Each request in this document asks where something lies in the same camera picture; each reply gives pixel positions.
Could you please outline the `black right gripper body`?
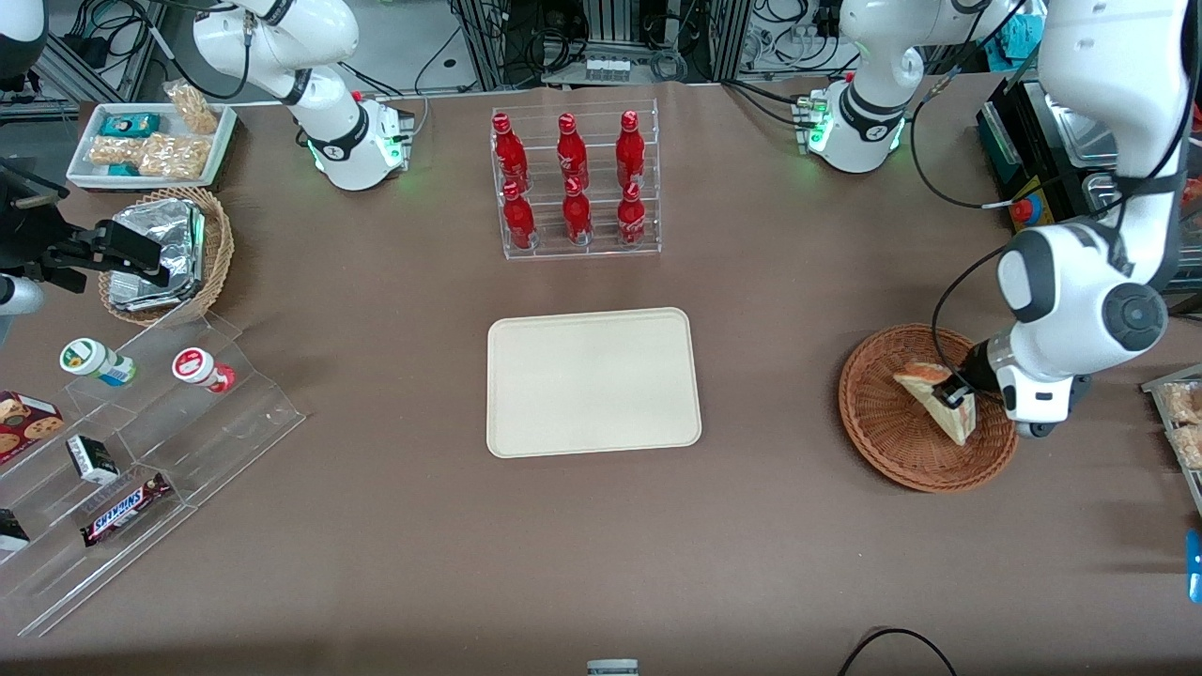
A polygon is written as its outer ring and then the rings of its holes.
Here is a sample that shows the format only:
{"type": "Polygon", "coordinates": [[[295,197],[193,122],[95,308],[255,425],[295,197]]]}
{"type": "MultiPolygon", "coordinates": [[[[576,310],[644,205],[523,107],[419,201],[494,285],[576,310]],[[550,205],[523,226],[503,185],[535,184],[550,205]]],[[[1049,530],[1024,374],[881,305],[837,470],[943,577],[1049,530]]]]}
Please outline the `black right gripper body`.
{"type": "Polygon", "coordinates": [[[59,195],[32,188],[18,167],[4,161],[1,180],[1,269],[23,275],[26,265],[69,241],[72,226],[56,209],[59,195]]]}

